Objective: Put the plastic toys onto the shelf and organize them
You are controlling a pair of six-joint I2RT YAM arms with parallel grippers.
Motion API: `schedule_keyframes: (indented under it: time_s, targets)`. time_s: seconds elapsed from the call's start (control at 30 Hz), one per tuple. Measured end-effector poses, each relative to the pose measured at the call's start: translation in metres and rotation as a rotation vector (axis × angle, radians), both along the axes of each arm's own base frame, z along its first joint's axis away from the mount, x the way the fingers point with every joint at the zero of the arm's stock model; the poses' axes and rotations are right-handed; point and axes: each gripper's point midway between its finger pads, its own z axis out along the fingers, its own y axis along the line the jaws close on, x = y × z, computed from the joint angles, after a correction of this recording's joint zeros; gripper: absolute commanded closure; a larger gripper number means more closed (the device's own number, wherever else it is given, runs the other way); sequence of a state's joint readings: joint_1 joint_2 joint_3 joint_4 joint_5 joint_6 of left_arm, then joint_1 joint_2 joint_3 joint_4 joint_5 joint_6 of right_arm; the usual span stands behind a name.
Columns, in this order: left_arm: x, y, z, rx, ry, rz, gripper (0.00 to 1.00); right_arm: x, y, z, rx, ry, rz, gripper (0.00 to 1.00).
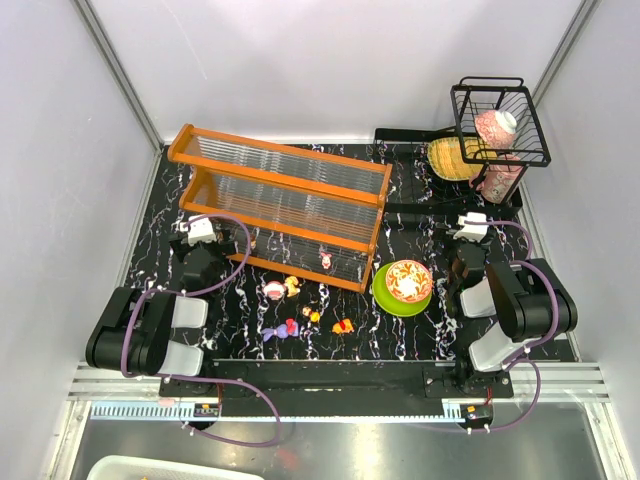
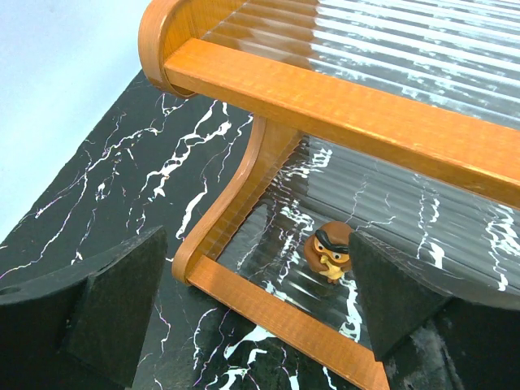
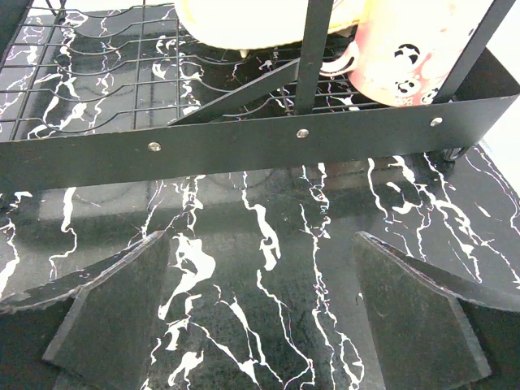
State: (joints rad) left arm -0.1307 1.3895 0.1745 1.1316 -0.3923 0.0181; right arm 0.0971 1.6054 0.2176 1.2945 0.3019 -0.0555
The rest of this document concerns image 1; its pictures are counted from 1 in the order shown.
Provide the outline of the pink hat girl toy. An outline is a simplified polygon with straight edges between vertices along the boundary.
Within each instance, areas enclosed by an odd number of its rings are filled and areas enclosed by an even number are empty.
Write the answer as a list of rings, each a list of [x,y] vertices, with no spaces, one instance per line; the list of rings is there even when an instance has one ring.
[[[281,298],[283,298],[287,294],[287,291],[288,289],[286,288],[286,286],[278,281],[268,282],[263,287],[264,295],[268,299],[274,300],[274,301],[278,301]]]

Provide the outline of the yellow rabbit toy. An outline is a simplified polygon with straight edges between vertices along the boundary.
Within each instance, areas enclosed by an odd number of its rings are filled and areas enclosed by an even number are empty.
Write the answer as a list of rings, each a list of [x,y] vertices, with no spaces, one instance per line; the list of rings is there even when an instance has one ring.
[[[295,276],[288,276],[284,280],[285,287],[287,289],[287,296],[294,297],[299,294],[299,280]]]

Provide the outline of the yellow bear toy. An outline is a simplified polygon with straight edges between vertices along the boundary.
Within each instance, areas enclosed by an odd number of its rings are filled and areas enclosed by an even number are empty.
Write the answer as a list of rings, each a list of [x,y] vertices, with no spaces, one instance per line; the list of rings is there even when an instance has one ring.
[[[333,325],[332,332],[337,335],[349,334],[354,332],[354,327],[350,319],[344,319]]]

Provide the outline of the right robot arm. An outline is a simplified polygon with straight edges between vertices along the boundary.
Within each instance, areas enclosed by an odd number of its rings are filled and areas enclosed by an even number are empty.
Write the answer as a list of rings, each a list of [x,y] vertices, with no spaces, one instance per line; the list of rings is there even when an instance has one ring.
[[[465,396],[487,392],[533,348],[574,330],[578,321],[574,300],[546,260],[487,261],[492,225],[465,222],[445,230],[451,238],[447,314],[465,320],[494,318],[443,375],[446,387]]]

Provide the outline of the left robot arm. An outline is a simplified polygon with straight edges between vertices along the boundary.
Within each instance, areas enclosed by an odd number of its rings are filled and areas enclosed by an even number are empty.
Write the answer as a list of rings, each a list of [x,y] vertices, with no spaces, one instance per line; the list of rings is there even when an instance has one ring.
[[[139,288],[116,288],[87,342],[89,366],[125,376],[199,372],[202,355],[178,346],[171,332],[205,324],[208,297],[224,282],[226,258],[237,247],[228,228],[207,219],[171,235],[170,247],[182,267],[178,289],[156,288],[146,294]]]

